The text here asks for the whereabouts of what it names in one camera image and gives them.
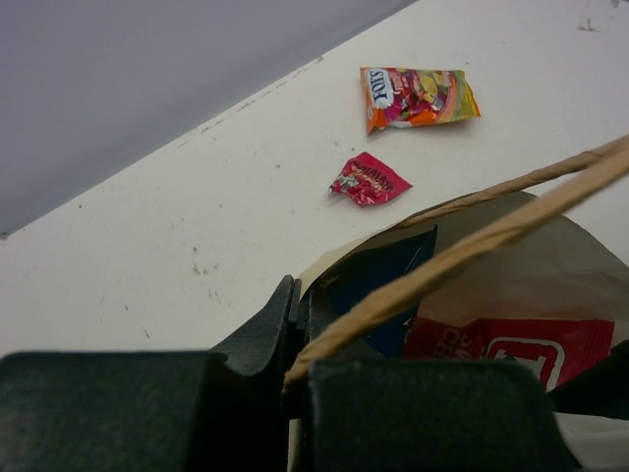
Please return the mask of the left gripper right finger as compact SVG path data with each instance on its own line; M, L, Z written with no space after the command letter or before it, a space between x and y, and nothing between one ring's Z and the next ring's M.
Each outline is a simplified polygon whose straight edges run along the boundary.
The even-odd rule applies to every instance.
M300 471L576 471L553 405L507 361L408 361L357 346L302 385Z

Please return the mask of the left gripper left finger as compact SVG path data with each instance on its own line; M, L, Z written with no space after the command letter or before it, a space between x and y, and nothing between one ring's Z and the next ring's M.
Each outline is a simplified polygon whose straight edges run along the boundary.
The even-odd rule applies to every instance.
M283 471L295 281L210 349L20 352L1 361L5 471Z

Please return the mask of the blue Doritos chip bag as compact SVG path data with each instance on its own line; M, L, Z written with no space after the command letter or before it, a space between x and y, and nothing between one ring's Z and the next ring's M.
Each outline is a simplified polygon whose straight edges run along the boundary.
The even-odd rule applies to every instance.
M434 254L437 233L435 225L427 232L362 251L341 263L321 283L336 313L349 312L374 290L429 261ZM369 331L364 341L383 357L401 357L418 308L414 305Z

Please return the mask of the pink red snack bag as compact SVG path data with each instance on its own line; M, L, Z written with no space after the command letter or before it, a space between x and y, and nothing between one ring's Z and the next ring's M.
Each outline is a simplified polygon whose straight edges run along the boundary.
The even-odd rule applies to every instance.
M605 359L614 323L601 320L478 319L463 327L417 318L403 356L514 360L550 391Z

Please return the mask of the small red candy packet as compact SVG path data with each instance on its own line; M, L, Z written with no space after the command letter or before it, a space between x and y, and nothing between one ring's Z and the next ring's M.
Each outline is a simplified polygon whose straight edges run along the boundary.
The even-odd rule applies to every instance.
M328 187L330 194L345 195L359 207L390 203L412 188L410 182L368 152L350 158Z

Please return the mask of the beige paper bag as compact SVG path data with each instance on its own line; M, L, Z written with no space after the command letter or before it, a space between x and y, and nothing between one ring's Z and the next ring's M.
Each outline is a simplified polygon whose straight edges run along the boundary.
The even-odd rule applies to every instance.
M567 310L579 300L576 278L581 276L593 281L596 293L600 294L601 306L595 310L595 317L619 324L613 335L613 339L618 340L628 331L628 318L620 307L628 299L628 265L564 214L599 191L594 178L600 172L606 176L602 183L604 188L617 182L619 178L614 173L617 165L627 159L628 139L622 137L523 176L424 209L324 254L301 273L303 286L310 288L323 274L354 254L380 248L432 224L444 231L436 246L439 255L449 254L452 247L460 244L473 250L479 243L476 233L487 233L507 222L522 223L524 215L540 208L550 227L537 235L535 226L525 222L516 236L523 242L523 248L517 248L514 241L490 247L488 253L450 267L427 289L431 301L442 301L456 290L462 290L464 301L471 305L464 308L460 302L449 302L441 320L463 325L480 317L483 308L495 309L498 318L522 319L523 311L498 308L498 302L522 301L541 287L546 278L559 280L562 289L558 295L545 291L542 301L550 309Z

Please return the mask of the orange Fox's candy bag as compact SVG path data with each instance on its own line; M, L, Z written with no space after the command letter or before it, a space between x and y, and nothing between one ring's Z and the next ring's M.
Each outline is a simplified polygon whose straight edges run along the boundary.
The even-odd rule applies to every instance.
M482 116L462 70L363 67L366 129L415 128Z

